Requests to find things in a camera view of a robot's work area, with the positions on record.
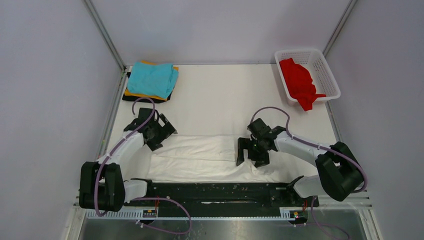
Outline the white t shirt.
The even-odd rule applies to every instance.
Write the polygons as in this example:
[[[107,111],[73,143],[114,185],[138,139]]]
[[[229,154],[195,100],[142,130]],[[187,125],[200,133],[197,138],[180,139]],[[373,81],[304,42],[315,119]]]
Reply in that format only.
[[[157,183],[289,183],[300,175],[293,158],[270,151],[270,163],[236,165],[237,136],[179,136],[151,156],[147,177]]]

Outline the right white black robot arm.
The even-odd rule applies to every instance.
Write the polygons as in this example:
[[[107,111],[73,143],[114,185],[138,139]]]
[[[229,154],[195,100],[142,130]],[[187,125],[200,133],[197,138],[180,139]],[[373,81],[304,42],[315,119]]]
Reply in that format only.
[[[316,175],[301,175],[288,184],[286,198],[293,206],[318,195],[328,195],[342,202],[350,194],[366,188],[364,170],[343,142],[322,144],[294,135],[287,127],[271,128],[261,118],[253,120],[247,130],[248,138],[237,139],[237,166],[245,159],[253,161],[256,168],[266,166],[270,163],[269,152],[274,151],[295,156],[316,167]]]

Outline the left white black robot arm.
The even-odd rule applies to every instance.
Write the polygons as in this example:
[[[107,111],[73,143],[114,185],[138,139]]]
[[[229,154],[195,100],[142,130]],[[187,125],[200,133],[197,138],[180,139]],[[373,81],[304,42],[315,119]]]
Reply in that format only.
[[[80,171],[79,206],[97,210],[99,216],[118,212],[134,199],[148,206],[155,192],[146,178],[151,153],[177,130],[164,114],[140,108],[138,116],[122,131],[112,149],[96,161],[85,162]]]

